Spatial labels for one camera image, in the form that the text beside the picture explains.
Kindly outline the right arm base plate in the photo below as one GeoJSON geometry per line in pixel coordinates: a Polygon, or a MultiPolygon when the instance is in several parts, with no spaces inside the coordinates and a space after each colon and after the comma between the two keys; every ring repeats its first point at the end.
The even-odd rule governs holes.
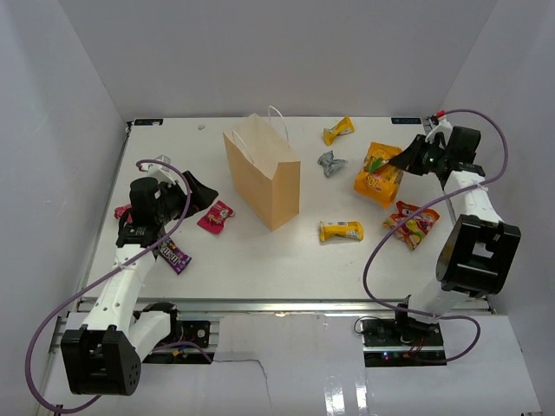
{"type": "Polygon", "coordinates": [[[353,325],[362,339],[366,368],[445,366],[447,359],[438,324],[422,330],[395,319],[363,316],[353,325]]]}

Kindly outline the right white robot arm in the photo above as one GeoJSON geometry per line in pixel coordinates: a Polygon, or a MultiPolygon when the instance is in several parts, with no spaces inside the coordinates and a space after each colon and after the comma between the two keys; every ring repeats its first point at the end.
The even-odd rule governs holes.
{"type": "Polygon", "coordinates": [[[497,294],[503,288],[521,238],[515,225],[494,210],[481,182],[486,175],[474,162],[479,131],[436,127],[419,134],[393,165],[415,175],[434,174],[448,200],[454,223],[438,257],[435,278],[399,305],[391,324],[393,338],[412,345],[438,327],[441,316],[471,298],[497,294]]]}

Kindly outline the aluminium front rail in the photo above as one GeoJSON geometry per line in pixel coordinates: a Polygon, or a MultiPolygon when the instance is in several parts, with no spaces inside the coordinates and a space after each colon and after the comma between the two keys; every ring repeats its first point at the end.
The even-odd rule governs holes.
{"type": "MultiPolygon", "coordinates": [[[[142,299],[135,309],[143,309],[150,303],[170,302],[177,305],[180,311],[204,313],[347,313],[385,311],[392,312],[376,302],[371,301],[261,301],[261,300],[162,300],[142,299]]],[[[81,300],[76,307],[79,312],[90,311],[95,302],[90,299],[81,300]]],[[[490,311],[487,300],[479,299],[460,303],[452,312],[490,311]]]]}

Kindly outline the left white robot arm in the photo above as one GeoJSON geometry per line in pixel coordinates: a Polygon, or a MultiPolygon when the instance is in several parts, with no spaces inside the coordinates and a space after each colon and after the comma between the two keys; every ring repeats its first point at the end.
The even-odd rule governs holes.
{"type": "Polygon", "coordinates": [[[131,395],[137,388],[141,363],[160,344],[172,346],[183,335],[178,310],[170,302],[135,304],[159,249],[146,248],[165,237],[168,223],[208,208],[219,195],[190,172],[190,192],[165,172],[134,180],[130,206],[121,215],[114,276],[104,284],[94,307],[78,329],[61,341],[62,358],[74,394],[131,395]]]}

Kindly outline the pink candy packet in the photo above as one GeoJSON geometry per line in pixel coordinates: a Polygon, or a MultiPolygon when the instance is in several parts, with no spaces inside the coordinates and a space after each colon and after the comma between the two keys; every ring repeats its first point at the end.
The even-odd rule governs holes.
{"type": "Polygon", "coordinates": [[[235,211],[229,205],[218,200],[197,222],[197,225],[213,235],[219,235],[225,228],[226,220],[234,215],[235,211]]]}

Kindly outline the purple M&M's packet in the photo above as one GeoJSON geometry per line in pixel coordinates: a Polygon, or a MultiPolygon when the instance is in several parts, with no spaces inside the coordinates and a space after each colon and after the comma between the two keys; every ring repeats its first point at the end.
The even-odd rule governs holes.
{"type": "Polygon", "coordinates": [[[179,248],[171,238],[165,239],[160,244],[159,255],[176,275],[180,275],[192,261],[192,258],[179,248]]]}

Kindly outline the small magenta wrapper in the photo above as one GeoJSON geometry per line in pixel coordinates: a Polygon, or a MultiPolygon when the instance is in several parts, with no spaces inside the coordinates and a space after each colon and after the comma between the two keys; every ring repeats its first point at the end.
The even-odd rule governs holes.
{"type": "Polygon", "coordinates": [[[114,209],[114,217],[120,219],[124,212],[131,208],[131,205],[123,205],[114,209]]]}

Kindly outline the brown paper bag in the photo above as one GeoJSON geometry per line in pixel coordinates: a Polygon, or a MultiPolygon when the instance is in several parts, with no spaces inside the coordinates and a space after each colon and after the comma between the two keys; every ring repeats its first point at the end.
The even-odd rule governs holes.
{"type": "Polygon", "coordinates": [[[299,214],[301,192],[301,160],[273,114],[283,119],[270,105],[265,118],[251,114],[223,132],[234,189],[270,231],[299,214]]]}

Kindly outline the small yellow candy wrapper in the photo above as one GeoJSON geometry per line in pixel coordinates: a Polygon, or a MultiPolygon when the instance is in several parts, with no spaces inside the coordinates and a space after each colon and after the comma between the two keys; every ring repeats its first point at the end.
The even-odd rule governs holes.
{"type": "Polygon", "coordinates": [[[334,140],[342,135],[351,134],[355,131],[353,122],[349,116],[343,117],[332,128],[323,130],[323,140],[327,146],[331,146],[334,140]]]}

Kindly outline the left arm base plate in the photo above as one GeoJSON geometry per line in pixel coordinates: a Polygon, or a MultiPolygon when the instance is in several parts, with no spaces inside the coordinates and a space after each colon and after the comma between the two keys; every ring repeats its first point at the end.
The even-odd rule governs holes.
{"type": "MultiPolygon", "coordinates": [[[[210,321],[182,321],[180,342],[188,341],[202,348],[206,355],[212,359],[214,352],[210,352],[212,323],[210,321]]],[[[146,359],[148,364],[176,364],[192,365],[210,363],[209,360],[195,347],[179,345],[151,353],[146,359]]]]}

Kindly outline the large orange snack bag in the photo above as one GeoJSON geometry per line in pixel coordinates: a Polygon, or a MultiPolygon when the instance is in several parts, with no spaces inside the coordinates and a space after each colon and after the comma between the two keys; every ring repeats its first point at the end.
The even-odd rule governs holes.
{"type": "Polygon", "coordinates": [[[354,191],[389,208],[396,199],[403,170],[389,164],[402,152],[400,147],[371,142],[363,165],[354,181],[354,191]]]}

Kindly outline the yellow snack bar wrapper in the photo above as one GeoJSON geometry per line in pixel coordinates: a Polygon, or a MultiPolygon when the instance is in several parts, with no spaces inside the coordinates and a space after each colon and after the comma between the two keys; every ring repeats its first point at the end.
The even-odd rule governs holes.
{"type": "Polygon", "coordinates": [[[357,221],[321,221],[319,237],[321,242],[325,242],[333,237],[343,237],[362,241],[364,238],[364,230],[362,224],[357,221]]]}

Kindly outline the silver crumpled wrapper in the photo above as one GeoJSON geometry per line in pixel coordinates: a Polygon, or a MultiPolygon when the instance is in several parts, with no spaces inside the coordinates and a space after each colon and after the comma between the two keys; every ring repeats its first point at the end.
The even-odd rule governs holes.
{"type": "Polygon", "coordinates": [[[338,159],[333,151],[328,151],[319,156],[317,163],[323,168],[324,176],[330,178],[343,169],[348,161],[346,159],[338,159]]]}

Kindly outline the orange fruit candy bag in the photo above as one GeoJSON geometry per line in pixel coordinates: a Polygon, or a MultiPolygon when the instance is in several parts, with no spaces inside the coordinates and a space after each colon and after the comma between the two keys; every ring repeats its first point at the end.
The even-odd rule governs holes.
{"type": "MultiPolygon", "coordinates": [[[[419,209],[417,205],[397,201],[395,204],[397,212],[392,213],[382,223],[384,228],[393,229],[407,216],[419,209]]],[[[440,214],[433,209],[425,209],[395,231],[395,236],[402,240],[410,250],[415,250],[425,239],[434,225],[440,219],[440,214]]]]}

